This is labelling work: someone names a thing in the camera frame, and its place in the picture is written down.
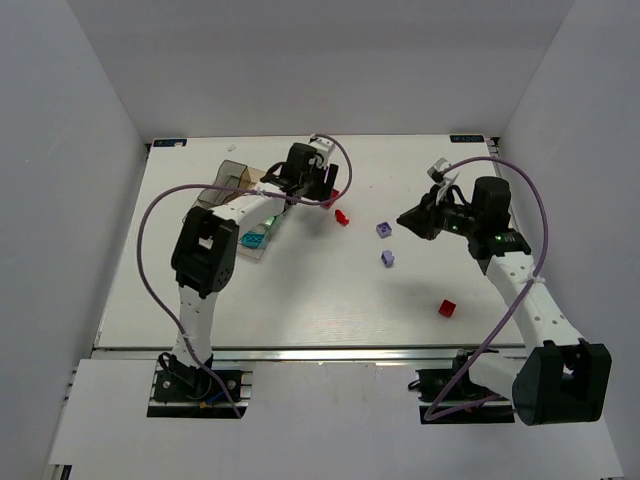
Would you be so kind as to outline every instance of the white wall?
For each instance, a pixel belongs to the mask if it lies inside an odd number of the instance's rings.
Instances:
[[[144,165],[64,0],[0,14],[0,476],[40,478],[88,355]]]
[[[145,140],[499,134],[573,0],[69,0]]]
[[[542,191],[551,247],[544,275],[572,322],[613,355],[605,418],[640,478],[640,3],[580,0],[504,133],[503,154]],[[525,187],[518,183],[519,191]],[[533,201],[516,211],[539,237]]]

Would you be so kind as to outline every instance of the purple cable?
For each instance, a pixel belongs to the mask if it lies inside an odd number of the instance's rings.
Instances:
[[[223,191],[226,191],[226,192],[243,193],[243,194],[246,194],[246,195],[264,195],[266,197],[282,198],[282,199],[288,200],[288,201],[290,201],[292,203],[300,203],[300,204],[303,204],[303,205],[312,205],[312,206],[324,205],[326,203],[335,202],[336,200],[342,198],[347,193],[349,188],[351,187],[351,180],[353,178],[353,166],[351,165],[351,159],[349,158],[349,154],[347,154],[347,151],[344,149],[342,144],[340,144],[340,142],[338,142],[333,137],[331,137],[329,135],[324,135],[324,134],[316,134],[316,135],[313,135],[313,137],[325,138],[325,139],[329,140],[330,142],[333,142],[338,147],[338,149],[342,152],[342,155],[344,156],[345,162],[347,163],[347,170],[348,170],[348,174],[349,174],[348,179],[347,179],[347,184],[345,185],[345,187],[342,190],[342,192],[340,192],[340,194],[337,195],[334,198],[331,198],[329,200],[325,200],[323,202],[310,202],[308,200],[304,200],[304,199],[301,199],[301,198],[295,198],[295,197],[289,197],[287,195],[280,194],[280,193],[262,192],[262,191],[258,191],[258,190],[248,190],[248,189],[244,189],[244,188],[220,187],[220,186],[215,186],[215,185],[210,185],[210,184],[190,183],[190,184],[186,184],[186,185],[178,185],[176,187],[170,188],[169,190],[166,190],[166,191],[162,192],[160,195],[158,195],[156,198],[154,198],[151,201],[151,203],[149,204],[149,206],[145,210],[144,214],[142,215],[142,220],[140,220],[140,227],[139,227],[139,230],[138,230],[138,238],[136,239],[136,263],[138,265],[138,274],[140,275],[140,279],[142,280],[142,284],[146,288],[147,292],[149,292],[149,295],[151,295],[151,298],[153,298],[155,300],[155,302],[160,306],[160,308],[162,310],[164,310],[164,312],[167,315],[169,315],[171,320],[173,320],[173,323],[175,323],[176,327],[178,327],[178,330],[180,331],[180,334],[183,335],[184,343],[185,343],[185,345],[187,347],[187,351],[189,352],[189,355],[191,356],[193,361],[200,368],[202,368],[205,372],[207,372],[211,376],[211,378],[213,378],[218,383],[218,385],[220,385],[220,388],[222,389],[222,392],[224,393],[224,396],[227,398],[227,400],[231,404],[231,408],[233,408],[233,411],[234,411],[234,413],[236,414],[236,416],[238,418],[242,418],[242,415],[240,414],[240,411],[238,410],[238,407],[236,407],[235,402],[231,398],[231,394],[229,393],[229,390],[227,390],[227,386],[222,381],[222,379],[218,375],[216,375],[216,373],[213,370],[211,370],[209,367],[207,367],[204,364],[204,362],[202,362],[197,357],[196,352],[193,349],[193,345],[191,344],[191,341],[185,336],[187,331],[185,330],[184,326],[182,325],[182,322],[180,322],[180,319],[176,316],[176,314],[173,313],[171,311],[171,309],[162,301],[162,299],[158,296],[158,294],[155,292],[155,290],[153,289],[153,287],[149,283],[149,279],[147,278],[147,274],[144,272],[144,267],[143,267],[143,264],[142,264],[142,240],[143,240],[143,236],[144,236],[144,230],[145,230],[145,227],[147,226],[147,221],[149,220],[149,216],[151,215],[151,212],[156,207],[156,205],[158,205],[158,203],[160,203],[160,201],[163,198],[168,197],[169,195],[171,195],[173,193],[176,193],[176,192],[179,192],[179,191],[182,191],[182,190],[191,190],[191,189],[223,190]]]
[[[461,162],[458,162],[450,166],[449,168],[443,170],[442,174],[446,175],[451,170],[454,170],[456,168],[462,167],[463,165],[467,165],[468,163],[473,163],[473,162],[494,162],[494,163],[499,163],[500,165],[509,167],[512,170],[515,170],[516,172],[518,172],[520,176],[524,178],[527,184],[529,184],[529,187],[531,187],[531,191],[533,192],[533,195],[536,197],[536,202],[538,202],[538,207],[540,208],[540,215],[542,216],[542,232],[543,232],[542,251],[540,252],[540,259],[531,274],[532,277],[534,278],[537,277],[538,274],[540,273],[540,270],[542,269],[542,265],[544,264],[545,259],[547,258],[547,250],[549,249],[549,222],[547,220],[547,212],[544,209],[544,204],[542,203],[542,197],[540,196],[540,192],[538,191],[535,184],[533,183],[533,180],[531,180],[529,175],[527,175],[524,172],[524,170],[522,170],[520,167],[502,158],[497,158],[497,157],[467,158],[466,160],[462,160]],[[444,398],[449,394],[451,389],[453,389],[453,387],[458,383],[458,381],[469,371],[469,368],[471,368],[471,365],[475,363],[478,357],[482,355],[482,353],[489,347],[493,339],[496,338],[498,333],[500,333],[500,331],[504,328],[504,326],[507,324],[507,322],[509,321],[513,313],[516,311],[516,309],[520,306],[520,304],[524,300],[524,297],[527,295],[527,293],[529,293],[529,290],[531,290],[531,287],[533,287],[533,284],[534,284],[534,280],[528,280],[527,283],[525,283],[524,287],[522,288],[518,296],[515,298],[511,306],[507,309],[507,312],[504,314],[504,316],[498,322],[495,328],[491,331],[491,333],[487,336],[485,341],[482,342],[482,344],[478,347],[478,349],[475,352],[473,352],[473,355],[469,357],[469,360],[467,360],[467,362],[462,366],[462,368],[458,370],[458,372],[456,372],[456,374],[451,378],[451,380],[449,380],[449,383],[447,383],[445,387],[442,389],[442,391],[438,394],[436,399],[427,409],[427,413],[425,413],[424,415],[424,419],[426,422],[436,420],[438,418],[444,417],[451,413],[459,412],[460,410],[464,410],[466,408],[477,407],[482,405],[485,402],[497,400],[500,398],[500,395],[492,395],[490,397],[483,398],[482,400],[465,403],[464,405],[458,405],[456,407],[442,410],[438,413],[433,413],[433,411],[438,407],[440,402],[444,400]]]

